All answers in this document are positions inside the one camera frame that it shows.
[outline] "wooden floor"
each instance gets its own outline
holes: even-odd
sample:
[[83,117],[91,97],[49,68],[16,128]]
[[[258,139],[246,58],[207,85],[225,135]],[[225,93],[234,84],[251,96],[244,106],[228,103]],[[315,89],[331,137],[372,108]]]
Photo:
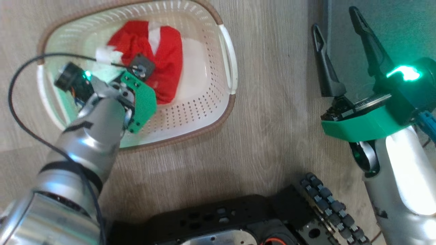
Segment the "wooden floor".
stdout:
[[[0,2],[0,207],[31,186],[48,152],[13,122],[6,103],[9,79],[36,54],[50,23],[104,2]],[[233,112],[221,128],[198,138],[157,150],[122,151],[100,198],[105,216],[139,222],[225,198],[269,195],[312,171],[373,237],[379,228],[361,171],[348,144],[325,136],[320,125],[329,100],[320,97],[310,27],[321,21],[322,6],[314,0],[211,2],[237,53]],[[35,71],[28,69],[19,80],[15,103],[24,122],[53,142],[60,132],[39,102]]]

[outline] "red cloth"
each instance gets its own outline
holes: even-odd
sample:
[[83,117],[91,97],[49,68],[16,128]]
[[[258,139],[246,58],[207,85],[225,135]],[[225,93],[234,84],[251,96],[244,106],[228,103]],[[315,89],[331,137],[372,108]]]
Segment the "red cloth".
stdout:
[[148,42],[148,21],[128,21],[109,40],[108,46],[123,53],[121,60],[128,65],[134,56],[142,53],[156,68],[145,83],[156,92],[158,104],[168,104],[176,95],[183,65],[180,32],[169,26],[160,27],[160,43],[153,55]]

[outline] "white plastic basket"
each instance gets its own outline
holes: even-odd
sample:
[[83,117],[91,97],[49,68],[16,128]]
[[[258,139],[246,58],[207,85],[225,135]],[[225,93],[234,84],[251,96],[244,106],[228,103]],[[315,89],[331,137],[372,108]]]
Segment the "white plastic basket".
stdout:
[[[97,47],[104,46],[128,20],[155,21],[179,30],[184,68],[173,102],[158,106],[156,114],[138,134],[126,133],[121,147],[154,148],[198,136],[221,125],[235,101],[236,55],[219,15],[203,0],[123,1],[88,10],[49,28],[38,52],[93,57]],[[41,100],[60,129],[74,120],[78,112],[71,95],[53,85],[59,69],[69,61],[85,70],[92,65],[89,61],[55,57],[42,61],[37,71]]]

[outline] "basket rim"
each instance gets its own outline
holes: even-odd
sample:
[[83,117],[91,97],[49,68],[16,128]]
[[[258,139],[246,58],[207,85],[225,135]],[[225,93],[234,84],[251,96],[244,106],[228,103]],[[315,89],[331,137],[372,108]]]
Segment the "basket rim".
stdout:
[[211,132],[215,129],[217,129],[218,127],[220,127],[221,125],[224,124],[224,122],[227,120],[227,118],[230,116],[230,113],[233,110],[233,106],[235,105],[235,100],[236,100],[236,95],[230,95],[228,98],[228,103],[227,103],[227,107],[225,108],[223,114],[212,124],[207,125],[205,127],[202,127],[200,129],[197,129],[195,131],[186,133],[186,134],[182,134],[176,137],[171,137],[168,138],[166,140],[160,140],[160,141],[156,141],[153,143],[147,143],[147,144],[143,144],[143,145],[137,145],[137,146],[129,146],[129,147],[124,147],[124,148],[120,148],[120,151],[143,151],[143,150],[153,150],[156,148],[160,148],[160,147],[164,147],[164,146],[168,146],[168,145],[172,145],[172,144],[176,144],[185,140],[189,140],[192,138],[195,138],[197,136],[200,136],[204,133],[208,133]]
[[[113,8],[128,6],[128,5],[137,4],[137,3],[148,3],[148,2],[153,2],[153,1],[155,1],[155,0],[118,0],[116,2],[101,4],[99,6],[96,6],[93,8],[88,8],[88,9],[79,11],[75,14],[66,16],[66,17],[54,22],[53,24],[49,25],[45,29],[40,40],[38,41],[37,54],[42,55],[45,53],[45,48],[47,46],[47,42],[48,42],[48,39],[50,38],[51,34],[53,34],[53,32],[55,32],[58,28],[67,24],[68,22],[75,21],[75,20],[81,19],[83,17],[86,17],[88,15],[96,14],[96,13],[110,10]],[[205,8],[211,14],[211,16],[213,17],[213,19],[215,20],[217,25],[223,24],[220,15],[216,11],[216,9],[212,6],[212,4],[210,4],[207,0],[188,0],[188,1],[195,2],[199,5],[201,5],[203,8]],[[44,59],[39,60],[37,62],[37,64],[43,65]]]

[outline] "white fur trim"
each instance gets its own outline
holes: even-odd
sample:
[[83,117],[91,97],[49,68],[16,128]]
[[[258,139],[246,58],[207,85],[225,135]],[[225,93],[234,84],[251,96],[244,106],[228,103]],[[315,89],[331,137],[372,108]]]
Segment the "white fur trim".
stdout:
[[121,64],[123,53],[115,51],[113,46],[99,47],[95,51],[97,62],[93,62],[91,73],[100,80],[109,82],[119,76],[121,68],[111,66],[110,63]]
[[156,55],[157,48],[160,43],[160,27],[161,24],[158,22],[150,21],[148,23],[148,42],[150,43],[151,51],[153,55]]

